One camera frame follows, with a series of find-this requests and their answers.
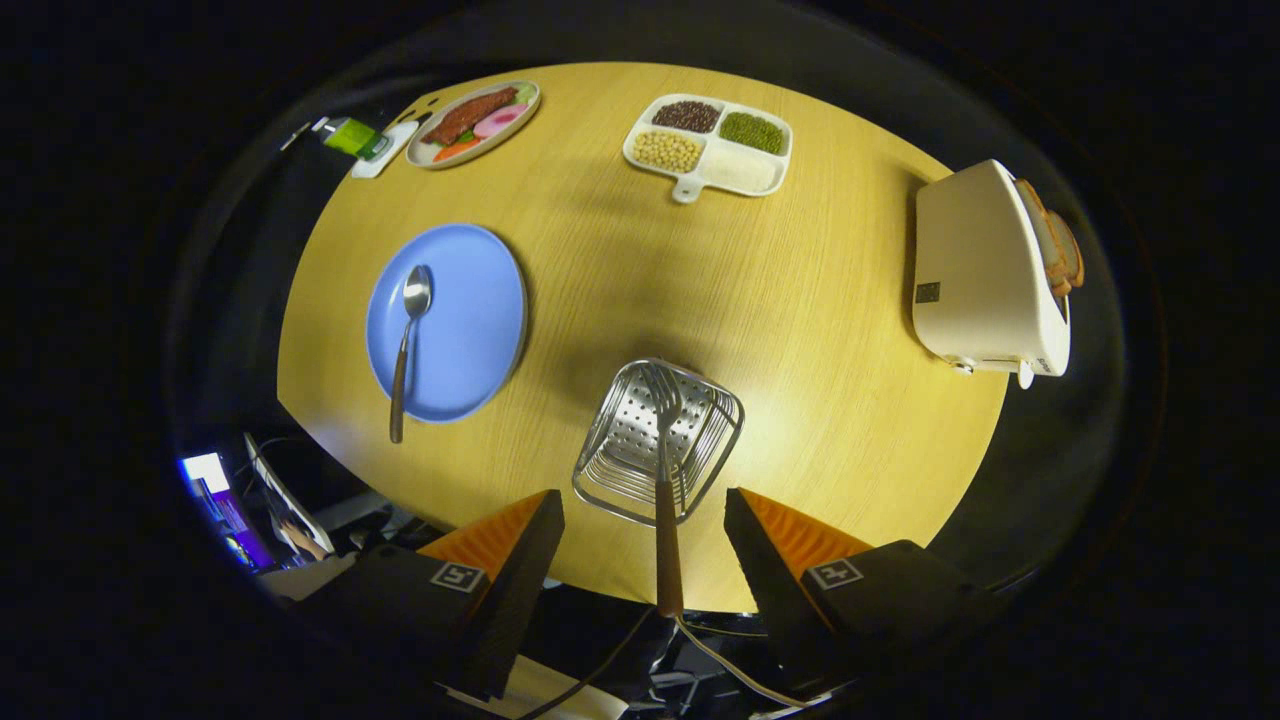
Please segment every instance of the spoon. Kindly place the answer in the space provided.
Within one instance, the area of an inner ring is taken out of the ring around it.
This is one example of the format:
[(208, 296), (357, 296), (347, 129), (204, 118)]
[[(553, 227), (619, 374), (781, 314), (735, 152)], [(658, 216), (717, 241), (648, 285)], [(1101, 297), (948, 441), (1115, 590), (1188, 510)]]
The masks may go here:
[(426, 265), (417, 265), (404, 279), (404, 337), (401, 338), (401, 352), (396, 357), (396, 379), (392, 380), (392, 442), (404, 439), (404, 365), (408, 364), (408, 331), (431, 306), (431, 275)]

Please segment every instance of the bread slice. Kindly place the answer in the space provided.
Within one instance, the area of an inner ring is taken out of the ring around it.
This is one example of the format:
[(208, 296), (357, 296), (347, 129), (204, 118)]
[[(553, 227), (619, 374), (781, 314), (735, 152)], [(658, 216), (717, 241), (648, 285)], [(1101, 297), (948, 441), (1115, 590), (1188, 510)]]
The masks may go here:
[(1039, 243), (1041, 261), (1044, 264), (1044, 274), (1048, 275), (1048, 284), (1050, 287), (1055, 287), (1066, 278), (1068, 266), (1064, 258), (1066, 252), (1057, 241), (1057, 236), (1053, 234), (1053, 229), (1048, 224), (1048, 210), (1044, 209), (1044, 204), (1041, 202), (1039, 195), (1036, 193), (1032, 183), (1019, 178), (1014, 181), (1014, 186), (1018, 188), (1018, 195), (1023, 200), (1027, 215), (1032, 220), (1032, 229), (1036, 232), (1036, 241)]
[(1084, 284), (1084, 258), (1080, 255), (1080, 245), (1075, 242), (1075, 233), (1071, 232), (1066, 220), (1052, 210), (1048, 211), (1048, 228), (1053, 231), (1057, 243), (1062, 247), (1066, 282), (1071, 283), (1071, 287), (1080, 287)]

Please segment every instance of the metal fork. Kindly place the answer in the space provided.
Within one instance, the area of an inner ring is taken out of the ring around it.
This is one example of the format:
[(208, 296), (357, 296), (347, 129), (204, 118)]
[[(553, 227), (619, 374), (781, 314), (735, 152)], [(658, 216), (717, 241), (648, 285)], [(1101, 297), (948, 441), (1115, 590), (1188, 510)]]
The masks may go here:
[(685, 593), (680, 579), (680, 541), (676, 536), (676, 497), (667, 468), (667, 436), (680, 419), (681, 400), (676, 383), (666, 368), (641, 365), (645, 384), (653, 393), (658, 416), (658, 473), (654, 482), (654, 525), (658, 530), (658, 614), (677, 618), (685, 611)]

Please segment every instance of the white cable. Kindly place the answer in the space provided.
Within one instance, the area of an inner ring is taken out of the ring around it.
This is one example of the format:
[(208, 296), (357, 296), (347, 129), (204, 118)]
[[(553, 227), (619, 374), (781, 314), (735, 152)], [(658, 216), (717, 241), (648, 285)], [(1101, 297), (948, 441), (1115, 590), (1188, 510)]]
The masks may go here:
[(686, 628), (692, 630), (701, 630), (704, 633), (712, 633), (716, 635), (732, 635), (735, 638), (767, 638), (769, 635), (764, 633), (740, 633), (737, 630), (717, 630), (716, 628), (708, 628), (707, 625), (694, 625), (692, 623), (685, 623)]
[[(818, 705), (819, 702), (826, 702), (831, 700), (831, 693), (822, 693), (820, 696), (809, 701), (810, 706)], [(748, 716), (748, 720), (778, 720), (780, 717), (786, 717), (787, 715), (795, 715), (805, 710), (804, 707), (783, 707), (782, 710), (774, 710), (773, 712), (753, 712)]]
[(714, 650), (703, 644), (703, 641), (698, 639), (698, 637), (694, 635), (694, 633), (687, 626), (685, 626), (685, 619), (682, 616), (676, 615), (676, 625), (680, 628), (680, 632), (685, 633), (685, 637), (689, 638), (689, 642), (694, 643), (694, 646), (698, 647), (698, 650), (705, 652), (707, 656), (714, 660), (716, 662), (719, 662), (721, 666), (732, 673), (733, 676), (737, 678), (739, 680), (742, 680), (746, 684), (746, 687), (751, 688), (753, 691), (772, 700), (773, 702), (781, 702), (782, 705), (788, 705), (791, 707), (809, 707), (812, 705), (812, 702), (804, 702), (801, 700), (795, 700), (782, 693), (773, 692), (769, 688), (762, 685), (760, 683), (753, 680), (750, 676), (748, 676), (746, 673), (739, 670), (736, 665), (733, 665), (728, 660), (724, 660)]

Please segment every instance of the white toaster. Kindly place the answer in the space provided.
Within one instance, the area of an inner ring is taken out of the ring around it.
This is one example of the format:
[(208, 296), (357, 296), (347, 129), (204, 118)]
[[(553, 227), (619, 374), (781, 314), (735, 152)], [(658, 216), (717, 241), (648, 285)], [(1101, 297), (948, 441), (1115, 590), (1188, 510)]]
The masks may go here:
[(1071, 351), (1066, 297), (1053, 297), (1014, 176), (996, 160), (915, 196), (915, 334), (961, 373), (1059, 377)]

